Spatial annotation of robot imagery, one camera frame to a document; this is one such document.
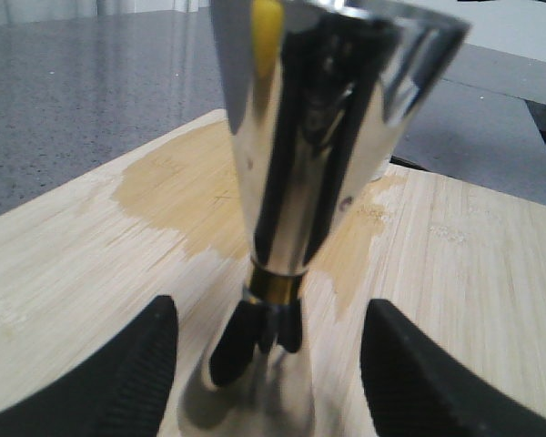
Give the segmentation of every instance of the countertop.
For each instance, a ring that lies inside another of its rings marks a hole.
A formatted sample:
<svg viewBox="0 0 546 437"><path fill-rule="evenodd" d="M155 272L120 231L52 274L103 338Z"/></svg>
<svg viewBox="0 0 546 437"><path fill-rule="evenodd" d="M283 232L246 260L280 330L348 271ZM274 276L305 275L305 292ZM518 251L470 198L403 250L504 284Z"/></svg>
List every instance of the countertop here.
<svg viewBox="0 0 546 437"><path fill-rule="evenodd" d="M464 46L395 155L546 205L546 63ZM223 107L207 9L0 26L0 214Z"/></svg>

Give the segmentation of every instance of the metal cup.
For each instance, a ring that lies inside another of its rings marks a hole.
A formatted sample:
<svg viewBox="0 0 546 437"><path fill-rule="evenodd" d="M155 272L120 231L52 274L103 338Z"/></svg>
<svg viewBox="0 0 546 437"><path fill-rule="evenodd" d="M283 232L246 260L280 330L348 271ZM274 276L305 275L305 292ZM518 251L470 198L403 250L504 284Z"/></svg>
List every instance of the metal cup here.
<svg viewBox="0 0 546 437"><path fill-rule="evenodd" d="M212 0L251 264L185 435L313 433L300 285L469 26L384 0Z"/></svg>

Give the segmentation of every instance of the gray speckled countertop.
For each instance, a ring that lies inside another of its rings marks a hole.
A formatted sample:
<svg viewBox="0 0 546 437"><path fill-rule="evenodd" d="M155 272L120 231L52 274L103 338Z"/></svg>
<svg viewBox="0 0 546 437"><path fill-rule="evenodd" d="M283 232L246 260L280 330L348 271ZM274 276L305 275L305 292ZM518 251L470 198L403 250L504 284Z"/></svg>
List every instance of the gray speckled countertop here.
<svg viewBox="0 0 546 437"><path fill-rule="evenodd" d="M546 204L528 61L465 46L396 154ZM207 9L0 26L0 214L222 105Z"/></svg>

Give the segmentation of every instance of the gold band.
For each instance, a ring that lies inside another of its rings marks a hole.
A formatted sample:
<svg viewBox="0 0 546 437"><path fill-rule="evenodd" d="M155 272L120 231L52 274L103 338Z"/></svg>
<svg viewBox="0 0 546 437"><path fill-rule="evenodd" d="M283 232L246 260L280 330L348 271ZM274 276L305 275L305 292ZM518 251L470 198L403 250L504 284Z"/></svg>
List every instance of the gold band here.
<svg viewBox="0 0 546 437"><path fill-rule="evenodd" d="M304 275L276 275L251 262L246 286L253 296L266 303L288 305L299 299L299 287Z"/></svg>

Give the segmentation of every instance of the wood grain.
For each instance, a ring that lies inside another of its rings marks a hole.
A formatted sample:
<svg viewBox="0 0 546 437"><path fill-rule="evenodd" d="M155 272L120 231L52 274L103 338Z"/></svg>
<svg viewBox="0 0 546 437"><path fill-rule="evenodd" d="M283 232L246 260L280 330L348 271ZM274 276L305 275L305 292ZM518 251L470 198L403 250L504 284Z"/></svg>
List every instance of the wood grain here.
<svg viewBox="0 0 546 437"><path fill-rule="evenodd" d="M0 410L67 372L158 293L180 314L178 394L247 247L223 111L0 217ZM317 435L375 435L359 379L372 297L546 416L546 208L390 166L351 207L305 285Z"/></svg>

